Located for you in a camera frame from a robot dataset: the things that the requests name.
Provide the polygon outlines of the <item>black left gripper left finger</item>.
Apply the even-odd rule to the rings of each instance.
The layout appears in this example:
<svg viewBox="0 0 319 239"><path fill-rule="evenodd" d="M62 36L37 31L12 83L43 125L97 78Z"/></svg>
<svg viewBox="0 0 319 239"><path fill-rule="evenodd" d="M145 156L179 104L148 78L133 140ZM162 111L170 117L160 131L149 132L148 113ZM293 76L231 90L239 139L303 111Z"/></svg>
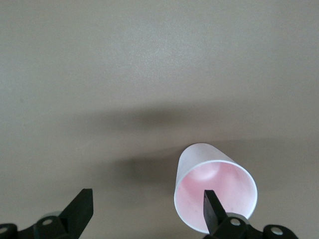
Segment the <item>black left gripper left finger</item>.
<svg viewBox="0 0 319 239"><path fill-rule="evenodd" d="M78 239L93 216L93 190L83 189L58 215L33 226L36 239Z"/></svg>

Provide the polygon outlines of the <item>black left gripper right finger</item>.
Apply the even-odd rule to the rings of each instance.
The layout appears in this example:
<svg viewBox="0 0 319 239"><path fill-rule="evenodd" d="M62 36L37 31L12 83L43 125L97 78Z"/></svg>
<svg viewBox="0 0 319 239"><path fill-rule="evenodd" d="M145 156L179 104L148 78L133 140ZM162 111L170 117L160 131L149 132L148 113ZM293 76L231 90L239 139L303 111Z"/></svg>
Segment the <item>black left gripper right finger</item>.
<svg viewBox="0 0 319 239"><path fill-rule="evenodd" d="M210 239L246 239L248 220L240 214L225 212L213 190L204 191L203 215Z"/></svg>

